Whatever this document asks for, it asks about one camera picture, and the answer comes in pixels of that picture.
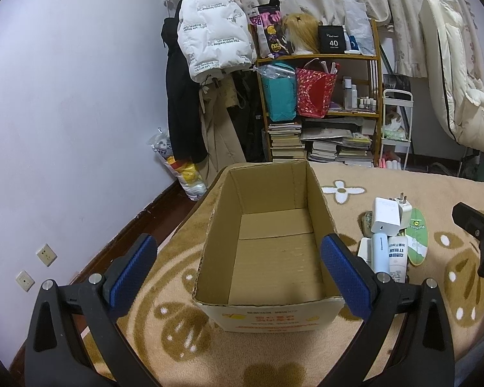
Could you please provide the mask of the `green surfboard-shaped card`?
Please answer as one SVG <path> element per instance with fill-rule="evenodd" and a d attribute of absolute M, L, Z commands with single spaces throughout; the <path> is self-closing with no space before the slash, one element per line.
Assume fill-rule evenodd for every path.
<path fill-rule="evenodd" d="M 413 208 L 410 224 L 405 230 L 408 239 L 408 260 L 412 266 L 420 266 L 428 254 L 428 229 L 420 210 Z"/>

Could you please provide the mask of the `white lotion tube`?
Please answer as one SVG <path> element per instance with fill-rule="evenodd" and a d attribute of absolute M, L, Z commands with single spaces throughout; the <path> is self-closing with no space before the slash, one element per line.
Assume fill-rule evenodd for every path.
<path fill-rule="evenodd" d="M 388 238 L 389 275 L 395 282 L 405 283 L 408 268 L 408 239 L 405 236 Z"/>

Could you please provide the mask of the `large white charger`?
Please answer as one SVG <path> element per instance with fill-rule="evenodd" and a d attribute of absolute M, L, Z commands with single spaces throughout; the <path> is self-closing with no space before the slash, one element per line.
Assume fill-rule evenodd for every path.
<path fill-rule="evenodd" d="M 376 197 L 372 205 L 371 232 L 396 236 L 400 230 L 398 204 L 395 200 Z"/>

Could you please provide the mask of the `light blue power bank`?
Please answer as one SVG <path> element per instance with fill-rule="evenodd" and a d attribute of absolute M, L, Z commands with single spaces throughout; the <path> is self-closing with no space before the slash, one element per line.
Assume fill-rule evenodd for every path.
<path fill-rule="evenodd" d="M 371 238 L 371 263 L 375 273 L 389 273 L 389 245 L 385 233 L 374 233 Z"/>

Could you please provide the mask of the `cartoon cheers case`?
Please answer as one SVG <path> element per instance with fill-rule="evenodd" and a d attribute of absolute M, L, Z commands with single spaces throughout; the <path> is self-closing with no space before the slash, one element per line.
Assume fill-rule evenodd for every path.
<path fill-rule="evenodd" d="M 361 215 L 361 230 L 365 238 L 371 238 L 372 237 L 372 212 L 364 212 Z"/>

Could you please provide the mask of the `white case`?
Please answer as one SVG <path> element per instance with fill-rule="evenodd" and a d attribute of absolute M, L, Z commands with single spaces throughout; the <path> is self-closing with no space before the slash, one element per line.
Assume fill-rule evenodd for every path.
<path fill-rule="evenodd" d="M 373 268 L 372 264 L 372 243 L 370 238 L 362 238 L 359 243 L 358 256 L 361 258 L 370 268 Z"/>

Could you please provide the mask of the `cardboard box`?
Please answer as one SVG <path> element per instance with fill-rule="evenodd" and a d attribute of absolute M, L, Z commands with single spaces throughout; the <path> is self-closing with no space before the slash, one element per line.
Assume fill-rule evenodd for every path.
<path fill-rule="evenodd" d="M 336 230 L 307 161 L 225 170 L 192 299 L 228 332 L 324 328 L 344 307 L 321 259 Z"/>

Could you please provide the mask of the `small white plug adapter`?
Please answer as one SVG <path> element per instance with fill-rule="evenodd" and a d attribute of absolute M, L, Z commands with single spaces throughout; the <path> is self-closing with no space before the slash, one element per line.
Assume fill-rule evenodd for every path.
<path fill-rule="evenodd" d="M 410 220 L 412 217 L 413 206 L 408 202 L 407 195 L 402 192 L 398 197 L 395 198 L 398 205 L 400 230 L 405 230 L 410 225 Z"/>

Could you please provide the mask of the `white bottles on shelf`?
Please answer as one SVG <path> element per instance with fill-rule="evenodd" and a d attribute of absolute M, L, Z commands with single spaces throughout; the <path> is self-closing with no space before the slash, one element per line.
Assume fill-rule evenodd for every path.
<path fill-rule="evenodd" d="M 342 78 L 343 83 L 343 109 L 346 111 L 375 112 L 377 101 L 371 96 L 359 93 L 358 85 L 349 76 Z"/>

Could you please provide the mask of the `stack of books left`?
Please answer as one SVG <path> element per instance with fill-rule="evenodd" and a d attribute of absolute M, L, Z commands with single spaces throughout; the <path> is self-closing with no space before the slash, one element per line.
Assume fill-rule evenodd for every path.
<path fill-rule="evenodd" d="M 301 141 L 301 122 L 271 122 L 267 134 L 273 163 L 306 158 L 305 144 Z"/>

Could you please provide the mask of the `plastic bag with toys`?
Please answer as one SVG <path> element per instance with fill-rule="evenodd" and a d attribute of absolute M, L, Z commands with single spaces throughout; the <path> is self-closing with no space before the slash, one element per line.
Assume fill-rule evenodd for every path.
<path fill-rule="evenodd" d="M 198 201 L 207 187 L 198 173 L 195 164 L 189 160 L 177 160 L 174 156 L 168 131 L 158 128 L 147 144 L 156 153 L 156 158 L 177 179 L 191 201 Z"/>

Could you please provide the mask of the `black box with 40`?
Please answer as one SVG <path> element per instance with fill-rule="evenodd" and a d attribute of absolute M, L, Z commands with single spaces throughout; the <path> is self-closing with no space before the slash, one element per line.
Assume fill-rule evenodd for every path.
<path fill-rule="evenodd" d="M 324 54 L 344 54 L 347 45 L 344 27 L 341 25 L 318 26 L 319 52 Z"/>

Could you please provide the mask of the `lower wall socket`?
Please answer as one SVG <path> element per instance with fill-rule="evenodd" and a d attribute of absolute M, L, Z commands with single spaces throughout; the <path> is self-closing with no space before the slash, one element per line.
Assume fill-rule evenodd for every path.
<path fill-rule="evenodd" d="M 15 281 L 25 292 L 28 292 L 35 284 L 34 279 L 25 270 L 20 271 L 18 275 L 16 275 Z"/>

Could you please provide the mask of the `wall socket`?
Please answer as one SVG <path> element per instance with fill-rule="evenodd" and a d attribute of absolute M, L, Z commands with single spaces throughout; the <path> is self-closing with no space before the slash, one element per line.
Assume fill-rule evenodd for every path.
<path fill-rule="evenodd" d="M 43 263 L 43 265 L 47 267 L 51 266 L 53 262 L 57 259 L 56 253 L 48 244 L 45 244 L 43 247 L 41 247 L 36 252 L 36 256 Z"/>
<path fill-rule="evenodd" d="M 18 275 L 16 275 L 15 281 L 25 292 L 28 292 L 35 284 L 34 279 L 25 270 L 20 271 Z"/>

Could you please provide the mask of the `upper wall socket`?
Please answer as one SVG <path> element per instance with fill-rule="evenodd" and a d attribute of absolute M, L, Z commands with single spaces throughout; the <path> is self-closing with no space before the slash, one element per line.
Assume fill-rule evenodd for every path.
<path fill-rule="evenodd" d="M 43 247 L 41 247 L 36 252 L 36 256 L 43 263 L 43 265 L 47 267 L 51 266 L 53 262 L 57 259 L 56 253 L 48 244 L 45 244 Z"/>

